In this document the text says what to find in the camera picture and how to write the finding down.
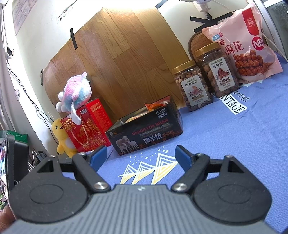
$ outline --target wooden board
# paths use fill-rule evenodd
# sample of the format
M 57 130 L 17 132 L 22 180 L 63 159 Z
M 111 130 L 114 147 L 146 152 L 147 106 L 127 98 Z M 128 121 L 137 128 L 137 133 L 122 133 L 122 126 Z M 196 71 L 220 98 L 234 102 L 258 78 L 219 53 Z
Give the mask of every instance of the wooden board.
M 54 105 L 66 81 L 86 71 L 92 99 L 101 99 L 113 122 L 167 95 L 185 106 L 170 70 L 189 58 L 156 8 L 103 8 L 75 40 L 76 50 L 69 40 L 44 70 L 44 87 Z

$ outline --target yellow plush toy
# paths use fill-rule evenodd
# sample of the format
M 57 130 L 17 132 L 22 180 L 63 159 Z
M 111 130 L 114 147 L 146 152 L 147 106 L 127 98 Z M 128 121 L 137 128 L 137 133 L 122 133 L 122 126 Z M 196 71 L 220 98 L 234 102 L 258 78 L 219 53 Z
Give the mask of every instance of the yellow plush toy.
M 57 153 L 64 154 L 65 152 L 70 158 L 72 158 L 73 155 L 78 153 L 78 151 L 75 148 L 71 139 L 69 138 L 60 120 L 61 119 L 56 119 L 52 124 L 52 131 L 59 141 L 59 146 L 57 147 Z

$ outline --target plastic jar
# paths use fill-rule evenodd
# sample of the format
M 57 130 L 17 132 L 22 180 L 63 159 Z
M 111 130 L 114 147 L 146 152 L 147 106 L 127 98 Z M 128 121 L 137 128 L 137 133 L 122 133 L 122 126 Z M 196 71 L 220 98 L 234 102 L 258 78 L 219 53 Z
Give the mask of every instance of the plastic jar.
M 183 63 L 171 72 L 189 111 L 213 102 L 200 68 L 194 61 Z
M 217 42 L 202 47 L 195 52 L 195 55 L 202 64 L 216 97 L 222 97 L 239 89 L 230 61 Z

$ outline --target finger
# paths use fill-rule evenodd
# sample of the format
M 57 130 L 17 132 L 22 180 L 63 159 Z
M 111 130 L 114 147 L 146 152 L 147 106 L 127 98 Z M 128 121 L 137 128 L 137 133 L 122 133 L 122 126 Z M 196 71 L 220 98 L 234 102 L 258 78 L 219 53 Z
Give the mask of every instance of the finger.
M 15 218 L 9 205 L 5 206 L 0 212 L 0 231 L 6 230 L 14 221 Z

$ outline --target green bag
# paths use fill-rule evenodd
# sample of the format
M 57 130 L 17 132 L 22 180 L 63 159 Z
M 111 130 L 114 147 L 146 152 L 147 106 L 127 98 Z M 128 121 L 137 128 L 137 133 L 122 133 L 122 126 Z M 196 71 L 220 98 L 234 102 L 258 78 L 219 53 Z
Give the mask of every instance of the green bag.
M 8 135 L 13 135 L 15 136 L 15 140 L 16 141 L 21 141 L 21 142 L 25 142 L 28 144 L 28 134 L 20 134 L 14 131 L 0 131 L 0 138 L 6 138 Z

